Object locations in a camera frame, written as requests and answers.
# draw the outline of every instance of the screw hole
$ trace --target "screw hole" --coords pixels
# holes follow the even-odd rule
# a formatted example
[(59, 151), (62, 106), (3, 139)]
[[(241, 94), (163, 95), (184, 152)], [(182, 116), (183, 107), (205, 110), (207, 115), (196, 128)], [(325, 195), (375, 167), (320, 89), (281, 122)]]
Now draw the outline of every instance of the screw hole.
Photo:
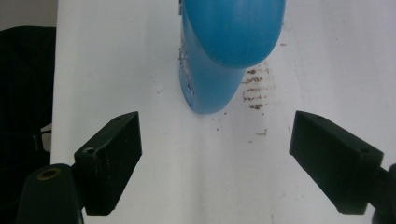
[(364, 148), (359, 149), (359, 151), (362, 153), (369, 153), (370, 149), (364, 147)]
[(43, 172), (41, 172), (38, 176), (38, 180), (49, 180), (52, 179), (53, 177), (57, 176), (58, 174), (61, 173), (61, 169), (59, 168), (49, 168)]
[(93, 154), (96, 151), (94, 147), (86, 147), (84, 148), (84, 153)]

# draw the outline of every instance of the white table surface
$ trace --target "white table surface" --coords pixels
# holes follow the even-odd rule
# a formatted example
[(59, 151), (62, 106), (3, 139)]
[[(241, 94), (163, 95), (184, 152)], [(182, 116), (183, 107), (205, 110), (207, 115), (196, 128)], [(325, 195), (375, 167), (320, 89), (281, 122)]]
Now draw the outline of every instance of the white table surface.
[(182, 96), (177, 10), (176, 0), (59, 2), (51, 161), (72, 164), (112, 118), (140, 113), (143, 157), (117, 209), (85, 222), (371, 223), (371, 205), (336, 211), (289, 155), (290, 137), (304, 110), (382, 150), (385, 169), (396, 162), (396, 2), (289, 0), (276, 48), (245, 77), (262, 81), (212, 115)]

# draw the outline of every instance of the blue toy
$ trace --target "blue toy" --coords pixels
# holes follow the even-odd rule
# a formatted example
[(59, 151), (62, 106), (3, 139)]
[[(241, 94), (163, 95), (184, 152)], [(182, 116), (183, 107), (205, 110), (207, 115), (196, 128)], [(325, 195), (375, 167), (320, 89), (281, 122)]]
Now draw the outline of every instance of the blue toy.
[(280, 35), (285, 0), (181, 0), (180, 85), (199, 114), (221, 110)]

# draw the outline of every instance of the blue plastic object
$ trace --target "blue plastic object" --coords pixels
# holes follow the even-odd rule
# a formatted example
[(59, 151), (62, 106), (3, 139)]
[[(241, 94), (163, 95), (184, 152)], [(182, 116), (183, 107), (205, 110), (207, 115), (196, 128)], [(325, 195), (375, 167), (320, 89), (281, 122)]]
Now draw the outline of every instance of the blue plastic object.
[(181, 0), (180, 85), (199, 114), (230, 102), (279, 38), (285, 0)]

